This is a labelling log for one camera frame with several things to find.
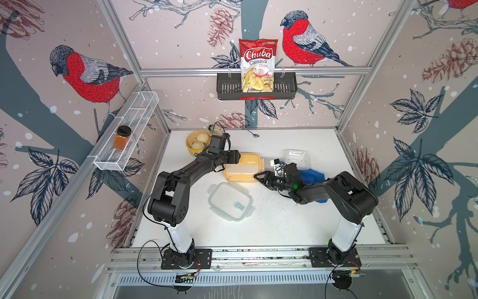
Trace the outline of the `yellow lunch box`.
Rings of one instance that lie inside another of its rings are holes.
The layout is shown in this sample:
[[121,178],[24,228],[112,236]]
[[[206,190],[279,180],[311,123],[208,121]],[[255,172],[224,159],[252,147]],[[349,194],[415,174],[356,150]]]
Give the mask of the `yellow lunch box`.
[[253,153],[241,153],[238,164],[225,164],[224,167],[225,179],[230,183],[256,183],[254,176],[265,170],[264,159]]

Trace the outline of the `clear plastic lunch box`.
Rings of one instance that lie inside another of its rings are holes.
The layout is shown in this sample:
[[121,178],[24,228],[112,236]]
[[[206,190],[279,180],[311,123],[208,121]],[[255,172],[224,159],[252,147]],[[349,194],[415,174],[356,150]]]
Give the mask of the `clear plastic lunch box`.
[[311,169],[311,158],[309,153],[299,149],[284,149],[282,161],[284,164],[295,164],[299,170]]

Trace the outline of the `blue cleaning cloth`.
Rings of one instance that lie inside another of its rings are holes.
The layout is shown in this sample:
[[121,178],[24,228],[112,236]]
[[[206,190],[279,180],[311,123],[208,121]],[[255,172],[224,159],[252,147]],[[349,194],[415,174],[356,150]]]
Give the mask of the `blue cleaning cloth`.
[[302,183],[298,187],[298,204],[305,205],[312,202],[327,203],[328,194],[323,186],[316,185],[325,181],[325,175],[313,169],[300,170]]

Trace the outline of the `clear lunch box lid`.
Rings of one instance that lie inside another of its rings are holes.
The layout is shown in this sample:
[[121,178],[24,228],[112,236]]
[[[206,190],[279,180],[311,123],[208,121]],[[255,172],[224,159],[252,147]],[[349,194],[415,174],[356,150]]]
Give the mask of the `clear lunch box lid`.
[[217,185],[208,202],[215,214],[232,222],[240,222],[250,217],[255,210],[253,198],[247,190],[227,182]]

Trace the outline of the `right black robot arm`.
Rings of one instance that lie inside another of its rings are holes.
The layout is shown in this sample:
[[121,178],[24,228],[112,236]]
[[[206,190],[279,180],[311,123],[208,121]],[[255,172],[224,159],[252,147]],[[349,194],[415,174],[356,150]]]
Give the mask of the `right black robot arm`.
[[295,163],[280,164],[277,172],[264,171],[254,178],[271,191],[305,205],[331,200],[338,210],[339,223],[327,244],[325,260],[342,265],[354,254],[363,220],[378,205],[378,198],[366,185],[347,171],[326,179],[312,169],[298,169]]

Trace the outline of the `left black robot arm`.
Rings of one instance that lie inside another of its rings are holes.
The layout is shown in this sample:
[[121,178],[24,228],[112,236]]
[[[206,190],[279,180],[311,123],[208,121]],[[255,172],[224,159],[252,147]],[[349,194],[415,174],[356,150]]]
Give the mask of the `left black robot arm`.
[[159,173],[147,211],[171,240],[164,265],[186,269],[196,261],[194,239],[183,223],[189,210],[190,188],[203,176],[218,172],[218,167],[224,170],[226,164],[237,164],[240,157],[239,151],[231,149],[230,135],[223,133],[212,136],[210,145],[193,162],[171,173]]

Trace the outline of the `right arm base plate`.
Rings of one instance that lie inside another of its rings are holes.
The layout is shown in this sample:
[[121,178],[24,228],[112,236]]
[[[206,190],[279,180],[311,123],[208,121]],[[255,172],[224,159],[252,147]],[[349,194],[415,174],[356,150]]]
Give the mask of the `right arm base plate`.
[[362,266],[356,246],[353,246],[347,252],[341,252],[327,246],[310,247],[308,254],[312,268],[335,266],[360,268]]

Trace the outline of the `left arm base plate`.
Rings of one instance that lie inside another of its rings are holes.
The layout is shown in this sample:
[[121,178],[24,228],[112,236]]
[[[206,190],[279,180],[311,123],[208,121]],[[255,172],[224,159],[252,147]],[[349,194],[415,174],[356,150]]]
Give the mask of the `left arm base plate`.
[[163,252],[161,264],[162,270],[189,270],[189,269],[210,269],[212,261],[212,249],[195,249],[187,253],[178,253],[173,249],[166,249]]

